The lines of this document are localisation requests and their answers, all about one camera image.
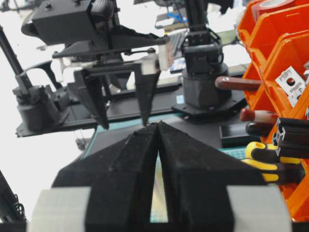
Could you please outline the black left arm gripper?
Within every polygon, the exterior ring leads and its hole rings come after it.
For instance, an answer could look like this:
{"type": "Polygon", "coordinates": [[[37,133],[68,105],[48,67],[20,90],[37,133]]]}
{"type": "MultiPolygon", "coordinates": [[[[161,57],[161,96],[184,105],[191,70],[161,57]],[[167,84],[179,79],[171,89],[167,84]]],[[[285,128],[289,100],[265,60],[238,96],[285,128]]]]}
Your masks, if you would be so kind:
{"type": "MultiPolygon", "coordinates": [[[[120,25],[118,12],[114,0],[46,0],[26,17],[21,31],[46,45],[64,44],[65,49],[53,58],[75,57],[79,62],[92,62],[106,54],[120,58],[121,53],[132,49],[157,45],[158,61],[154,66],[147,62],[142,70],[147,74],[156,67],[167,71],[172,65],[170,38],[138,33],[120,25]]],[[[108,130],[102,79],[79,73],[78,97],[94,120],[108,130]]]]}

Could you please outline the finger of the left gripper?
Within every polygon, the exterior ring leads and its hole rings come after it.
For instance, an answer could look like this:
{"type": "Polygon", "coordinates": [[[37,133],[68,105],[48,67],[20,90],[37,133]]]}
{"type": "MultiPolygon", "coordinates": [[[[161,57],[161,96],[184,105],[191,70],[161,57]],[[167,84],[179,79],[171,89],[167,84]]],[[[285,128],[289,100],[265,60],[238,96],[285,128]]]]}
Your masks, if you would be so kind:
{"type": "Polygon", "coordinates": [[[141,64],[134,64],[136,95],[143,126],[147,125],[160,71],[142,74],[141,64]]]}

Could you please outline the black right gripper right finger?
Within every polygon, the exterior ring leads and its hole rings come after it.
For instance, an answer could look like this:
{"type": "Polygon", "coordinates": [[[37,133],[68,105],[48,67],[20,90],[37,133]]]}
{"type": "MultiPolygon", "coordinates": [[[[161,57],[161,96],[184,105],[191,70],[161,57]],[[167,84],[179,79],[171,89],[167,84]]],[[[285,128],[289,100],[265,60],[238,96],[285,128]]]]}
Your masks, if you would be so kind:
{"type": "Polygon", "coordinates": [[[281,193],[256,168],[164,122],[158,130],[169,219],[179,231],[292,231],[281,193]]]}

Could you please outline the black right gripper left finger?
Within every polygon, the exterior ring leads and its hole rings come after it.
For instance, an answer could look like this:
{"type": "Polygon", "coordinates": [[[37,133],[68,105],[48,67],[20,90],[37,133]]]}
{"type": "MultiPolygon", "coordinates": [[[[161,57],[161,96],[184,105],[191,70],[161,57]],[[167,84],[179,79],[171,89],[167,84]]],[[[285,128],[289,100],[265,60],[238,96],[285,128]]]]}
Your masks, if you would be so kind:
{"type": "Polygon", "coordinates": [[[129,232],[148,223],[158,125],[62,168],[41,191],[29,232],[129,232]]]}

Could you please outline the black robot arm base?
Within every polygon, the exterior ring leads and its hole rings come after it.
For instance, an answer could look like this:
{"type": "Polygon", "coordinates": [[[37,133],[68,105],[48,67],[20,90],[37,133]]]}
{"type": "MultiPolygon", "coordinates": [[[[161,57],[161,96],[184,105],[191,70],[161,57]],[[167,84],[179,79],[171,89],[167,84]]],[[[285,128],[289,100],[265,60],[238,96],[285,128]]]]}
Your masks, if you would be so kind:
{"type": "Polygon", "coordinates": [[[203,0],[184,2],[189,31],[181,50],[186,67],[182,71],[184,104],[174,109],[190,116],[229,115],[246,106],[244,94],[215,86],[219,76],[228,75],[221,38],[207,27],[203,0]]]}

